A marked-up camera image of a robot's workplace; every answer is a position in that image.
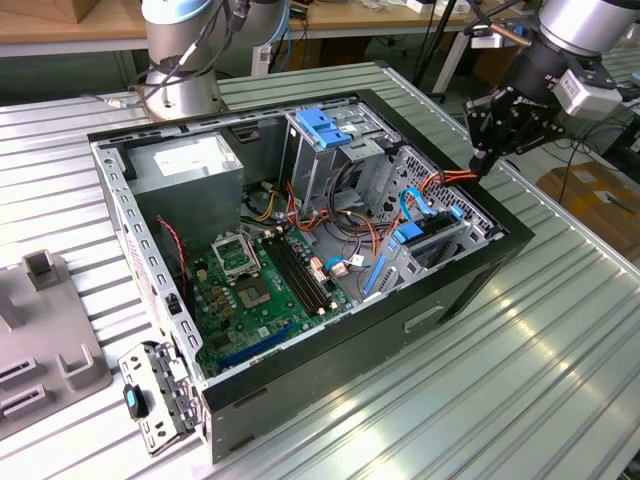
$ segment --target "blue latch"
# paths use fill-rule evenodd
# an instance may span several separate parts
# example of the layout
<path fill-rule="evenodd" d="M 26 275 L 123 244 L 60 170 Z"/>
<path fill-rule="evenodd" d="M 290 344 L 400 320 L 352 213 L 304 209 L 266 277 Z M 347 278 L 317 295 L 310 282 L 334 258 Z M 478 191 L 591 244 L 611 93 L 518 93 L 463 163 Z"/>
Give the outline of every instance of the blue latch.
<path fill-rule="evenodd" d="M 136 396 L 133 393 L 133 390 L 129 390 L 127 392 L 127 405 L 129 408 L 133 408 L 136 406 Z"/>
<path fill-rule="evenodd" d="M 347 135 L 334 123 L 333 118 L 326 115 L 319 108 L 300 110 L 296 114 L 298 121 L 313 135 L 322 148 L 337 147 L 351 142 L 351 135 Z"/>
<path fill-rule="evenodd" d="M 400 225 L 393 231 L 393 238 L 395 238 L 400 244 L 407 243 L 416 237 L 422 235 L 422 230 L 415 223 L 405 223 Z"/>
<path fill-rule="evenodd" d="M 458 205 L 453 205 L 451 207 L 451 214 L 456 217 L 457 220 L 462 220 L 464 218 L 464 210 Z"/>

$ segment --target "blue connector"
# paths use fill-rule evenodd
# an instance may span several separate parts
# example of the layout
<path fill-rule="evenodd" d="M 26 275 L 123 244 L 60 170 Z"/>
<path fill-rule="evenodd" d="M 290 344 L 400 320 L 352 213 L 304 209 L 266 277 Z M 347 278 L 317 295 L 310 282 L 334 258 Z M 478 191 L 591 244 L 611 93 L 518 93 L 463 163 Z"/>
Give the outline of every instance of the blue connector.
<path fill-rule="evenodd" d="M 418 204 L 418 206 L 420 207 L 420 210 L 424 215 L 437 215 L 438 212 L 436 212 L 433 208 L 431 208 L 427 204 L 427 202 L 425 202 L 424 198 L 422 197 L 422 195 L 420 194 L 417 188 L 407 187 L 402 192 L 400 192 L 400 210 L 402 210 L 402 213 L 404 214 L 404 216 L 408 221 L 411 222 L 412 218 L 411 218 L 411 213 L 409 212 L 409 208 L 407 207 L 407 200 L 406 200 L 407 193 L 410 193 L 411 195 L 413 195 L 413 197 L 416 199 L 416 203 Z"/>
<path fill-rule="evenodd" d="M 464 210 L 458 205 L 453 205 L 451 207 L 451 214 L 456 217 L 456 220 L 462 220 L 464 218 Z"/>
<path fill-rule="evenodd" d="M 333 118 L 319 108 L 300 110 L 296 114 L 296 118 L 322 148 L 345 145 L 352 140 L 351 135 L 343 133 L 333 122 Z"/>
<path fill-rule="evenodd" d="M 422 235 L 422 230 L 415 223 L 405 223 L 400 225 L 393 231 L 393 238 L 395 238 L 401 245 L 407 243 L 409 240 L 413 240 L 416 237 Z"/>

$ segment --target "metal table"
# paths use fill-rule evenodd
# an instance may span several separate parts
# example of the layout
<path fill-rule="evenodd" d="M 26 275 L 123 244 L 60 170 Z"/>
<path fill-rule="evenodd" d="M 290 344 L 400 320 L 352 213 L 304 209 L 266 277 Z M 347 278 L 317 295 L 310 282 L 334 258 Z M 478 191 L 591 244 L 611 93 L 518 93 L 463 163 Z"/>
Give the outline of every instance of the metal table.
<path fill-rule="evenodd" d="M 372 88 L 469 158 L 457 123 L 374 64 L 221 86 L 234 108 Z M 85 99 L 0 118 L 0 267 L 62 253 L 115 376 L 0 442 L 2 478 L 615 478 L 640 448 L 640 272 L 501 164 L 483 184 L 536 238 L 463 314 L 218 465 L 193 436 L 148 458 L 116 360 L 154 334 L 84 137 L 147 119 Z"/>

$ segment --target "red cable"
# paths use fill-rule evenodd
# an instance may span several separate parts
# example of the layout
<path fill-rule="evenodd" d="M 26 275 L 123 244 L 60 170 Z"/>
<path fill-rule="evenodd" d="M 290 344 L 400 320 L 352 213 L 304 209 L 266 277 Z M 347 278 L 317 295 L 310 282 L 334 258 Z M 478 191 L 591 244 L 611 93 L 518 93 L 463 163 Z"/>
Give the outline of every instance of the red cable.
<path fill-rule="evenodd" d="M 182 270 L 182 294 L 183 294 L 182 298 L 184 298 L 184 300 L 186 301 L 187 300 L 187 266 L 184 261 L 184 252 L 182 251 L 182 244 L 180 243 L 180 237 L 178 237 L 178 234 L 173 229 L 173 227 L 169 225 L 167 222 L 165 222 L 162 218 L 156 218 L 156 222 L 158 222 L 160 225 L 164 226 L 167 230 L 169 230 L 169 233 L 173 237 L 173 241 L 176 242 L 176 246 L 178 247 L 178 254 L 180 255 L 180 268 Z"/>

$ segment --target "white label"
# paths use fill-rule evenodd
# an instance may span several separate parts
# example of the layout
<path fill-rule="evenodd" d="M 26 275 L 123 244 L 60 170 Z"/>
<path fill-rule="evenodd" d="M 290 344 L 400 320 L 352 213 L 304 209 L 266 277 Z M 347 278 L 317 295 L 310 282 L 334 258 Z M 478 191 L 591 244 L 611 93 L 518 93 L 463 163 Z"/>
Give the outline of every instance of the white label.
<path fill-rule="evenodd" d="M 362 255 L 354 254 L 349 261 L 356 267 L 361 267 L 364 263 L 364 257 Z"/>
<path fill-rule="evenodd" d="M 358 131 L 358 129 L 353 125 L 344 125 L 340 127 L 340 130 L 342 130 L 344 133 L 353 133 Z"/>
<path fill-rule="evenodd" d="M 201 168 L 206 168 L 209 175 L 215 175 L 225 170 L 224 164 L 227 161 L 215 137 L 157 152 L 154 159 L 165 177 Z"/>
<path fill-rule="evenodd" d="M 577 172 L 573 172 L 573 174 L 578 177 L 578 180 L 581 180 L 584 183 L 595 182 L 596 177 L 591 175 L 591 172 L 587 172 L 586 170 L 580 170 Z"/>

